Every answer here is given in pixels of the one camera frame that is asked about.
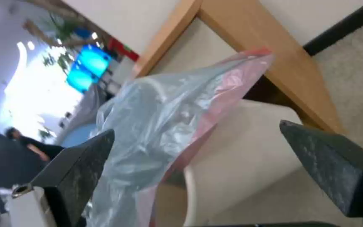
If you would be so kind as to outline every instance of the plastic bag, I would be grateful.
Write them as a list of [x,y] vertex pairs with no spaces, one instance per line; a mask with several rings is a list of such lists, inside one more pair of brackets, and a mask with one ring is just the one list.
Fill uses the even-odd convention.
[[263,75],[268,50],[214,66],[136,79],[98,112],[98,132],[116,138],[92,199],[89,227],[147,227],[166,172],[182,169],[200,141]]

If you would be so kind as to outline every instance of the blue screen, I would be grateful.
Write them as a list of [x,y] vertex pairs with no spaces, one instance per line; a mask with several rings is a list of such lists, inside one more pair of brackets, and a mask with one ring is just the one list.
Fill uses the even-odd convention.
[[111,57],[97,46],[86,45],[68,73],[67,82],[79,92],[85,92],[105,73]]
[[100,78],[108,68],[111,57],[97,46],[86,45],[79,53],[77,61]]
[[72,65],[66,81],[69,85],[82,93],[87,91],[90,85],[94,82],[92,79],[92,73],[77,62]]

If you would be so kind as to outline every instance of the man in black shirt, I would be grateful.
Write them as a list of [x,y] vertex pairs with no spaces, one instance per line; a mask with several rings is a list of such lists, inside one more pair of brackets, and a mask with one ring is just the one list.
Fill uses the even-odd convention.
[[64,149],[61,146],[48,145],[32,138],[25,137],[19,130],[13,127],[7,129],[5,135],[7,138],[18,141],[23,146],[38,154],[43,161],[53,160]]

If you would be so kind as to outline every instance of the wooden table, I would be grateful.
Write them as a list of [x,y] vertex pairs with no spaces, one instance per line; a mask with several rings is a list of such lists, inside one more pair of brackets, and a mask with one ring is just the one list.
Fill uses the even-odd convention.
[[181,0],[137,61],[135,75],[147,76],[196,17],[237,52],[266,46],[274,53],[247,98],[290,106],[305,125],[344,133],[317,65],[258,0]]

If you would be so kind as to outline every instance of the floor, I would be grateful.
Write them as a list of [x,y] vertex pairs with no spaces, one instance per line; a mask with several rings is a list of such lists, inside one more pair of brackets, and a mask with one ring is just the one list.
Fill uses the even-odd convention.
[[[363,27],[314,57],[337,107],[347,136],[363,147]],[[211,224],[324,221],[361,226],[344,217],[305,170],[299,169],[266,190],[211,220]]]

